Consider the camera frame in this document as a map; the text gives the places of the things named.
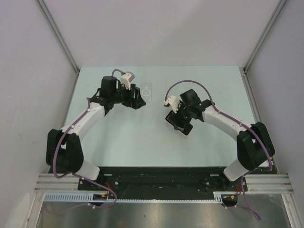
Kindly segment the pink cased phone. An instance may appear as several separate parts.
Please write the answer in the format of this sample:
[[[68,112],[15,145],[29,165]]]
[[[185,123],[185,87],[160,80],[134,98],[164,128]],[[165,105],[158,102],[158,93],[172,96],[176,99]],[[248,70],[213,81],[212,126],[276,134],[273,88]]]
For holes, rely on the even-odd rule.
[[[167,114],[165,120],[173,126],[174,130],[181,132],[185,136],[189,135],[193,128],[192,124],[190,124],[191,119],[173,111]]]

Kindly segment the clear phone case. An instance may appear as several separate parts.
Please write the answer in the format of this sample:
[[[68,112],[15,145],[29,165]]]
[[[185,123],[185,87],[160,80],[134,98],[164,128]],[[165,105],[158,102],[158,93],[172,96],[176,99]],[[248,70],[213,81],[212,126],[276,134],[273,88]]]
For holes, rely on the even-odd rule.
[[[141,83],[140,90],[143,100],[150,103],[152,101],[152,83]]]

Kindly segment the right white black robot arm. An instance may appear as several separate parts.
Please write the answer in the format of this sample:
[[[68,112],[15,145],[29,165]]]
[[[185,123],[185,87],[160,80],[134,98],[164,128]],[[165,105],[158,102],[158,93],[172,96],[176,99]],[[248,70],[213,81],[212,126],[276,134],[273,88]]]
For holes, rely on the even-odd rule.
[[[164,101],[171,111],[165,120],[174,130],[187,136],[193,126],[191,120],[211,124],[229,135],[237,143],[237,158],[227,166],[219,178],[223,190],[231,190],[236,180],[257,169],[265,161],[271,161],[275,150],[266,126],[262,122],[249,124],[217,109],[211,100],[201,101],[197,93],[190,89],[179,98],[169,96]]]

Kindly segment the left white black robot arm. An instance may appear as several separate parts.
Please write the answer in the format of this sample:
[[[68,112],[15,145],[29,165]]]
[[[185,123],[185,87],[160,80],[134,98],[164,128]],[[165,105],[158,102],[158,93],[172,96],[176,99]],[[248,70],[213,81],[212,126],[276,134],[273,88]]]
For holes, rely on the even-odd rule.
[[[99,175],[100,168],[84,159],[81,141],[115,104],[135,110],[146,105],[140,89],[132,83],[134,78],[131,72],[122,73],[120,79],[104,76],[96,93],[88,98],[86,109],[70,125],[49,131],[46,163],[57,178],[60,177],[57,172],[63,171],[88,179],[88,184],[95,190],[104,186],[105,178]]]

